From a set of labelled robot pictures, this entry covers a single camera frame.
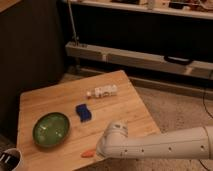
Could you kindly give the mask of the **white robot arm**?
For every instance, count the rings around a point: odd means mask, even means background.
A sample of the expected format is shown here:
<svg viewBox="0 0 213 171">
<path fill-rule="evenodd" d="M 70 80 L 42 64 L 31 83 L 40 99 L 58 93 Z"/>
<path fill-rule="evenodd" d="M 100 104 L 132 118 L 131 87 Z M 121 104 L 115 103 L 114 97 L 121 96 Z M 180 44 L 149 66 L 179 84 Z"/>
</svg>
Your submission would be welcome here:
<svg viewBox="0 0 213 171">
<path fill-rule="evenodd" d="M 129 138 L 125 123 L 111 122 L 97 143 L 96 153 L 103 158 L 213 160 L 213 126 Z"/>
</svg>

